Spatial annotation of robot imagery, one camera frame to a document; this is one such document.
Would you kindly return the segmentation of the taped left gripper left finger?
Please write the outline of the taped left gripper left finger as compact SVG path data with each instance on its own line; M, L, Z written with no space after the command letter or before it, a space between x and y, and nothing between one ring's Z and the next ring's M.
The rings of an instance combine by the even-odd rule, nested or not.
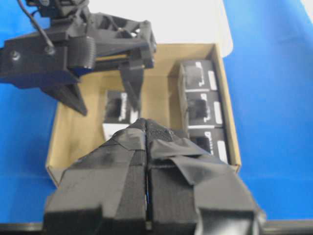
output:
M45 206L46 235L146 232L146 121L138 119L79 158Z

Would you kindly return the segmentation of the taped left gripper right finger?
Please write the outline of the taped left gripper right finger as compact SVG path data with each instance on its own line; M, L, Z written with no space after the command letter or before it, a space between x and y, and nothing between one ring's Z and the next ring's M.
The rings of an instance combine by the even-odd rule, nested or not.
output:
M156 235L261 235L265 214L217 157L146 122L149 196Z

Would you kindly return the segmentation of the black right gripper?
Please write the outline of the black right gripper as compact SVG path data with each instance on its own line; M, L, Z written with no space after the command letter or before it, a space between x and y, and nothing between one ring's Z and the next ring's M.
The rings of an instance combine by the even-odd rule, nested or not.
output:
M83 116L88 110L76 83L94 70L97 58L124 54L128 62L139 60L147 68L154 64L157 44L149 21L80 14L52 20L45 32L53 43L52 53L38 32L5 41L0 50L0 81L21 89L41 88ZM119 71L132 108L140 111L143 66L123 63Z

